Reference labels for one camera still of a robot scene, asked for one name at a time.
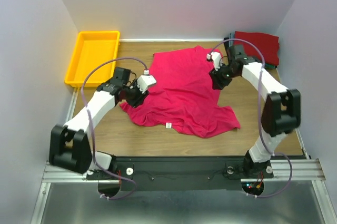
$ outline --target gray wall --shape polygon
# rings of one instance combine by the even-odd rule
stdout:
[[[337,209],[336,0],[295,0],[277,35],[281,80],[302,93],[301,136],[308,153],[321,160]]]
[[[121,38],[223,38],[234,30],[274,33],[294,0],[63,0],[80,31]]]
[[[0,223],[29,223],[49,134],[64,122],[77,29],[62,0],[0,0]]]

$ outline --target folded red cloth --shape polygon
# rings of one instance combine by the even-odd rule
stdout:
[[[233,110],[217,105],[220,91],[212,89],[213,63],[206,61],[208,52],[197,46],[154,54],[150,74],[157,84],[149,89],[143,105],[132,108],[124,102],[123,111],[137,125],[170,122],[179,133],[203,138],[240,128]]]
[[[279,64],[279,57],[277,56],[277,52],[280,48],[279,37],[265,33],[245,32],[235,32],[234,37],[253,43],[261,51],[265,62],[275,66]],[[255,48],[251,45],[241,41],[234,41],[234,45],[236,44],[243,44],[244,50],[248,56],[255,56],[261,59]]]

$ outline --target pink fabric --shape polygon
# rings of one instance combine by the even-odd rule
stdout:
[[[143,105],[132,108],[124,102],[123,111],[137,125],[171,122],[177,132],[203,138],[240,128],[233,110],[217,105],[220,91],[212,89],[213,63],[206,61],[208,52],[197,46],[154,54],[150,74],[157,84]]]

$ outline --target yellow tray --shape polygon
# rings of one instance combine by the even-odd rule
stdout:
[[[80,32],[77,37],[65,83],[81,87],[89,73],[100,64],[117,57],[120,33],[118,31]],[[112,77],[116,62],[97,70],[85,84],[97,87]]]

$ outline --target wooden tabletop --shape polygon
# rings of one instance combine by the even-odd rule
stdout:
[[[217,42],[121,42],[118,57],[133,56],[144,60],[150,67],[153,54],[200,45],[214,47]],[[117,62],[119,67],[131,69],[137,75],[143,66],[131,60]],[[278,80],[276,70],[270,73]],[[86,89],[89,100],[94,89]],[[245,79],[236,77],[220,95],[219,106],[231,106],[241,124],[241,129],[232,130],[212,138],[202,139],[193,135],[179,134],[163,125],[153,127],[137,126],[119,107],[101,120],[95,129],[97,150],[114,155],[129,156],[184,156],[184,155],[244,155],[259,136],[257,129],[257,91]],[[74,115],[83,108],[78,95]],[[293,132],[276,149],[289,155],[301,155],[302,150]]]

